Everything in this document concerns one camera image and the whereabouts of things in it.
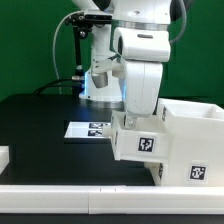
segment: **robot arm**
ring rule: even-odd
[[[100,9],[113,13],[110,50],[116,53],[117,63],[111,62],[111,66],[107,63],[105,69],[102,69],[105,63],[93,66],[95,75],[92,75],[92,79],[103,77],[100,74],[105,74],[109,70],[119,78],[124,75],[125,81],[121,89],[126,112],[124,123],[127,129],[135,128],[138,117],[149,117],[155,109],[162,79],[161,63],[167,62],[170,56],[167,29],[171,18],[175,20],[179,17],[180,10],[174,10],[178,1],[73,0],[82,10]],[[187,7],[192,2],[184,0]]]

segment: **white platform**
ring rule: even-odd
[[[224,188],[0,186],[0,212],[224,214]]]
[[[0,146],[0,174],[9,163],[9,147]]]

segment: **green background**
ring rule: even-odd
[[[164,65],[160,96],[224,104],[223,8],[223,0],[195,0],[188,13],[187,31],[172,46],[171,59]],[[16,93],[32,93],[56,79],[53,35],[61,19],[74,10],[77,8],[70,0],[0,1],[0,100]],[[181,20],[170,26],[171,38],[180,24]],[[71,27],[63,26],[56,48],[61,77],[74,74],[72,38]],[[90,60],[89,43],[90,39],[82,42],[85,69]]]

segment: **black table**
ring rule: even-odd
[[[67,95],[14,95],[0,103],[0,145],[10,146],[2,185],[152,186],[140,162],[114,161],[109,140],[67,142],[69,121],[109,122],[111,110]],[[1,214],[0,223],[223,223],[223,216]]]

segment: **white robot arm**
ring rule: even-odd
[[[99,9],[92,0],[72,0],[82,10]]]
[[[158,98],[162,64],[170,57],[171,0],[115,0],[112,22],[113,50],[125,70],[125,127],[137,117],[152,115]]]

